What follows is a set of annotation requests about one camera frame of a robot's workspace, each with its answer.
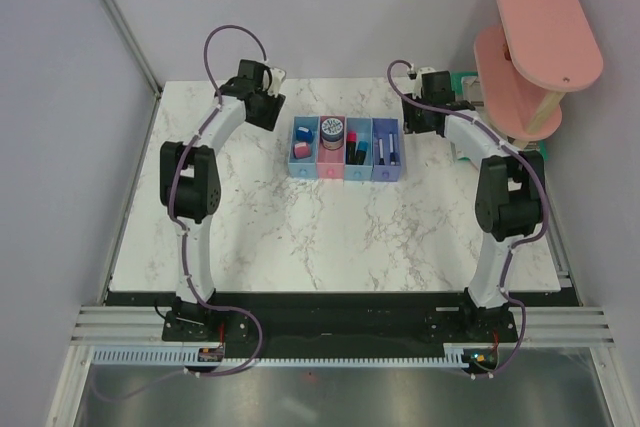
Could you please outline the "pink eraser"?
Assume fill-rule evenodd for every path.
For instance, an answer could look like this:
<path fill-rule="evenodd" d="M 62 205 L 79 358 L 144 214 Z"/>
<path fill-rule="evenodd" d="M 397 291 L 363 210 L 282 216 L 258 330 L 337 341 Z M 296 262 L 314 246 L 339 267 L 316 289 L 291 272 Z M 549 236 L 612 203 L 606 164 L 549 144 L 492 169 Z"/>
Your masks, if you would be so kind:
<path fill-rule="evenodd" d="M 296 142 L 293 145 L 292 154 L 296 160 L 310 158 L 313 154 L 312 146 L 308 143 Z"/>

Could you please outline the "blue cap whiteboard marker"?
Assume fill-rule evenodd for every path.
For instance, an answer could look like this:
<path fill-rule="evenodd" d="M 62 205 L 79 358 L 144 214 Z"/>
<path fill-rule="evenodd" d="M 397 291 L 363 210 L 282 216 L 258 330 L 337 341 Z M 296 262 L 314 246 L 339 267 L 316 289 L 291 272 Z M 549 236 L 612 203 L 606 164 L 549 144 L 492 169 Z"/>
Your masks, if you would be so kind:
<path fill-rule="evenodd" d="M 389 164 L 391 166 L 396 166 L 398 164 L 396 147 L 395 147 L 395 138 L 396 138 L 396 136 L 393 133 L 389 133 L 389 135 L 388 135 Z"/>

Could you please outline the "blue cap black highlighter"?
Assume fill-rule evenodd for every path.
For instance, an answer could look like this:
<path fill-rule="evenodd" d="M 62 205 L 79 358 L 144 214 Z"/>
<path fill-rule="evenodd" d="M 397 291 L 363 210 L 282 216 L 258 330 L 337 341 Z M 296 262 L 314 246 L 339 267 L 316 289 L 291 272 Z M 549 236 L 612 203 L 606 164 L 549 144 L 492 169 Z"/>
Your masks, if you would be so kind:
<path fill-rule="evenodd" d="M 355 151 L 355 164 L 364 165 L 368 153 L 369 144 L 366 141 L 360 141 Z"/>

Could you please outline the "small blue item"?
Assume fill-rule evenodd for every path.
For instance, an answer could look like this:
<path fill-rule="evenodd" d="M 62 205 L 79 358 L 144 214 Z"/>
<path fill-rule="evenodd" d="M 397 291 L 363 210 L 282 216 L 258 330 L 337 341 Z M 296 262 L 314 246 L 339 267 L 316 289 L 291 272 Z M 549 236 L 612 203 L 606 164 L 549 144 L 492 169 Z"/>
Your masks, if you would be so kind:
<path fill-rule="evenodd" d="M 311 144 L 314 140 L 314 133 L 313 130 L 308 127 L 298 126 L 295 128 L 294 137 L 297 142 Z"/>

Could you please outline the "pink cap black highlighter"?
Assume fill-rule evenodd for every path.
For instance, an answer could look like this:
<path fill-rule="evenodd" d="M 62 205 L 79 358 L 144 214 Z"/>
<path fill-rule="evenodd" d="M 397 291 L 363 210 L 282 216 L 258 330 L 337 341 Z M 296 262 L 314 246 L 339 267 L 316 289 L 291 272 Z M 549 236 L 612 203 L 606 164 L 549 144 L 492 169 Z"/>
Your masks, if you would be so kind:
<path fill-rule="evenodd" d="M 346 161 L 347 165 L 355 164 L 356 148 L 357 148 L 357 134 L 354 131 L 348 131 L 346 135 Z"/>

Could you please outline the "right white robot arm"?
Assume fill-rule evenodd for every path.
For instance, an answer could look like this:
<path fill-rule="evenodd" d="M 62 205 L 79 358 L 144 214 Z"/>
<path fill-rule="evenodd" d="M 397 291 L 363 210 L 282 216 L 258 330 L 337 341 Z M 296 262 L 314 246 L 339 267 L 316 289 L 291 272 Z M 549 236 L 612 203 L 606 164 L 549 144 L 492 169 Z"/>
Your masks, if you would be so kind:
<path fill-rule="evenodd" d="M 483 339 L 494 328 L 490 311 L 509 301 L 508 279 L 515 247 L 544 235 L 548 199 L 544 160 L 501 138 L 466 102 L 458 101 L 447 71 L 408 70 L 412 91 L 401 96 L 407 134 L 434 133 L 450 142 L 452 156 L 471 161 L 479 173 L 474 212 L 483 231 L 476 271 L 466 295 L 471 307 L 458 315 L 467 339 Z"/>

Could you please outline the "blue round jar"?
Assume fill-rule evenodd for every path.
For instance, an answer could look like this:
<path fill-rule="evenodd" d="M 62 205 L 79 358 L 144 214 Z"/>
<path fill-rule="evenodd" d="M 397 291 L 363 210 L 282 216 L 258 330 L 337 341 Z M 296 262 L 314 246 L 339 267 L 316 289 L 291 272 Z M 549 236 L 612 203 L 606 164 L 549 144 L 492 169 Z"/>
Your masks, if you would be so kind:
<path fill-rule="evenodd" d="M 345 124 L 339 117 L 325 117 L 320 120 L 320 145 L 328 151 L 343 147 Z"/>

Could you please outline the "pink storage bin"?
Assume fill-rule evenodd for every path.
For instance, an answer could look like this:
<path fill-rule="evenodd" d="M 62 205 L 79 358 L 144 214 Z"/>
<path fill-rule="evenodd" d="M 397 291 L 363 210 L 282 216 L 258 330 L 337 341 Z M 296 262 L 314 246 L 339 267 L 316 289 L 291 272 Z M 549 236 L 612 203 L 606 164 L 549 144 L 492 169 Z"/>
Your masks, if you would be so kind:
<path fill-rule="evenodd" d="M 339 117 L 344 121 L 345 118 L 340 116 L 323 116 L 325 117 Z M 346 139 L 346 127 L 343 147 L 336 151 L 328 151 L 320 145 L 320 124 L 319 124 L 319 145 L 317 154 L 317 170 L 318 176 L 324 179 L 342 179 L 344 177 L 345 167 L 345 139 Z"/>

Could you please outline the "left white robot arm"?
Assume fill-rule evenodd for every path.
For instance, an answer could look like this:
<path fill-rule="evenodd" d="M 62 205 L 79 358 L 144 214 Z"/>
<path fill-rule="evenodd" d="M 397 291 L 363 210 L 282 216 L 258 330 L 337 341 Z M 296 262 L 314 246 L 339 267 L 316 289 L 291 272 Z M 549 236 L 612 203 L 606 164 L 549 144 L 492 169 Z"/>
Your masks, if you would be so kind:
<path fill-rule="evenodd" d="M 175 225 L 180 252 L 176 296 L 197 306 L 187 313 L 184 326 L 198 340 L 211 339 L 220 325 L 218 314 L 204 307 L 215 293 L 210 231 L 222 196 L 217 154 L 245 123 L 275 128 L 285 79 L 280 68 L 241 60 L 237 75 L 221 86 L 222 97 L 213 100 L 191 138 L 166 141 L 160 148 L 160 201 Z"/>

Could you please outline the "black tip whiteboard marker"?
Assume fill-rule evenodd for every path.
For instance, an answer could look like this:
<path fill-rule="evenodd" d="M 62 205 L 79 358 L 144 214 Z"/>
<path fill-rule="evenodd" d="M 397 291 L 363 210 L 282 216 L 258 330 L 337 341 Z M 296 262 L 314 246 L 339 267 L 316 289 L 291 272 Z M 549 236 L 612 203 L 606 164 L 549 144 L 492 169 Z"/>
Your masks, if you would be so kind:
<path fill-rule="evenodd" d="M 384 140 L 382 136 L 377 138 L 378 156 L 377 165 L 385 165 Z"/>

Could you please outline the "purple storage bin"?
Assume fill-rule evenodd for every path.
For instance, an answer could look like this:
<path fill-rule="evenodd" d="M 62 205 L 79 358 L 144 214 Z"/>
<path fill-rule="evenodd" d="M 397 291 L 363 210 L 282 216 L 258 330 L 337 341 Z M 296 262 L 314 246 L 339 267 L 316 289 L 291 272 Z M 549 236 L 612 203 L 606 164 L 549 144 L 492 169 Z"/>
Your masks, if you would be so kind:
<path fill-rule="evenodd" d="M 374 118 L 372 133 L 374 141 L 372 180 L 374 182 L 397 182 L 402 172 L 402 155 L 398 120 L 395 118 Z M 389 133 L 393 133 L 396 136 L 395 147 L 398 159 L 398 164 L 396 166 L 391 166 L 389 164 Z M 384 140 L 385 165 L 377 165 L 378 136 L 382 136 Z"/>

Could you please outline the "light blue storage bin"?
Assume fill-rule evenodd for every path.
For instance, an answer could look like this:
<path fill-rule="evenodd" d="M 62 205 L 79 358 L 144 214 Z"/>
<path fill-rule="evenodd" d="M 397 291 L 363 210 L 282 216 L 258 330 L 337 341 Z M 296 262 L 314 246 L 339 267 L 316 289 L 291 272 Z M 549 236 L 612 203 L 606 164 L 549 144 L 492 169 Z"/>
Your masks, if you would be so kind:
<path fill-rule="evenodd" d="M 373 122 L 371 118 L 347 117 L 346 135 L 348 131 L 357 134 L 357 144 L 366 141 L 369 144 L 368 153 L 364 165 L 347 165 L 345 163 L 344 179 L 348 181 L 369 181 L 373 170 Z"/>

